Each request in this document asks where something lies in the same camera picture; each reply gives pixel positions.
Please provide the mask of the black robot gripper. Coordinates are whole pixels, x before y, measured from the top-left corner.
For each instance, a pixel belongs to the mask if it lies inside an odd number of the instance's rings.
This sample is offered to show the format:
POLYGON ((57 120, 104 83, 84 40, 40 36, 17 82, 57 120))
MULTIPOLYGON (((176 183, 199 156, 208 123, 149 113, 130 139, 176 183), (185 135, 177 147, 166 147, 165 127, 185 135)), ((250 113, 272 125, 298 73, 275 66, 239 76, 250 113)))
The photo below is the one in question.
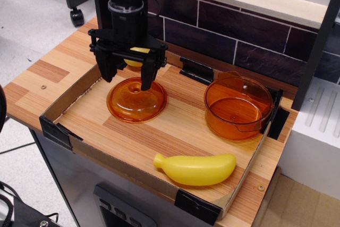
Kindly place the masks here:
POLYGON ((166 43, 154 38, 147 32, 148 18, 144 13, 134 16, 112 16, 111 29, 90 29, 90 51, 95 55, 102 78, 111 82, 117 69, 127 65, 124 59, 142 62, 141 90, 151 88, 158 70, 167 63, 166 43), (148 54, 134 52, 132 47, 149 48, 148 54))

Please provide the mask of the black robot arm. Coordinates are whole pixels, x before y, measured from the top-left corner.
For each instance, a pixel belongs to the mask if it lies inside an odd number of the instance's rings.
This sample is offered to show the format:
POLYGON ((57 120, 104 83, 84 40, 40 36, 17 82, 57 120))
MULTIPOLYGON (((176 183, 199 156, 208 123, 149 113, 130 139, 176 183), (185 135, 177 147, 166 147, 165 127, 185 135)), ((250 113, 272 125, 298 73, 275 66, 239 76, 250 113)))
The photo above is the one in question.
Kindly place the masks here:
POLYGON ((90 29, 90 51, 107 82, 126 67, 142 64, 141 89, 151 88, 157 71, 166 65, 168 46, 148 34, 148 0, 95 0, 98 29, 90 29))

